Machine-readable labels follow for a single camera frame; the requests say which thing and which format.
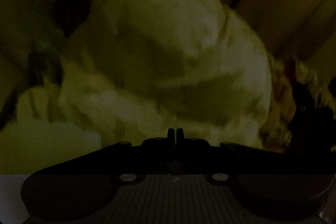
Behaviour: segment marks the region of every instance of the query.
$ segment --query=metal screw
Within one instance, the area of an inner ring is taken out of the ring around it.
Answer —
[[[120,179],[123,181],[133,181],[137,178],[134,174],[123,174],[120,176]]]
[[[217,180],[217,181],[225,181],[229,178],[229,176],[227,174],[224,174],[224,173],[216,173],[216,174],[212,175],[212,178],[214,180]]]

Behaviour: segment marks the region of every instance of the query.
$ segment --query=wall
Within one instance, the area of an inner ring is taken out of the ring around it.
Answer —
[[[336,31],[319,47],[307,64],[317,69],[321,79],[327,83],[336,77]]]

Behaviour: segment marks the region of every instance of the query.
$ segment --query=ridged surface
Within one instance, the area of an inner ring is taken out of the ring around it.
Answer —
[[[47,224],[37,219],[25,224]],[[148,175],[123,186],[109,205],[90,217],[63,224],[276,224],[244,209],[228,187],[212,186],[203,175]],[[318,218],[295,222],[323,223]]]

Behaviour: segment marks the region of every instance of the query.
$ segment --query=white surface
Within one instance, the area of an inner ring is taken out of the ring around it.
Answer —
[[[22,224],[29,214],[21,199],[21,186],[29,175],[0,175],[0,221]]]
[[[58,103],[81,127],[94,125],[103,146],[140,145],[163,129],[184,128],[211,145],[262,147],[258,132],[271,95],[267,52],[220,0],[93,0],[68,44],[70,55],[83,50],[86,70],[64,59]],[[230,123],[213,126],[218,121]],[[125,130],[116,134],[119,122]]]

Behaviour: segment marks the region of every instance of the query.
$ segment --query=black object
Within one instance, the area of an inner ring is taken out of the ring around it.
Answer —
[[[336,97],[336,77],[331,80],[329,84],[329,91],[332,96]]]
[[[296,112],[288,125],[292,140],[287,149],[289,155],[313,159],[327,157],[336,145],[336,121],[329,107],[315,107],[307,85],[292,85]]]
[[[16,119],[16,105],[18,101],[18,87],[14,88],[6,99],[0,110],[0,130],[4,129],[6,124]]]
[[[320,223],[335,171],[330,159],[317,163],[232,143],[213,147],[185,138],[182,129],[175,142],[170,129],[167,138],[135,147],[121,142],[38,171],[21,196],[31,215],[26,223],[163,223],[160,215],[188,223],[183,206],[189,223],[216,223],[215,210],[233,223],[265,223],[265,217]]]

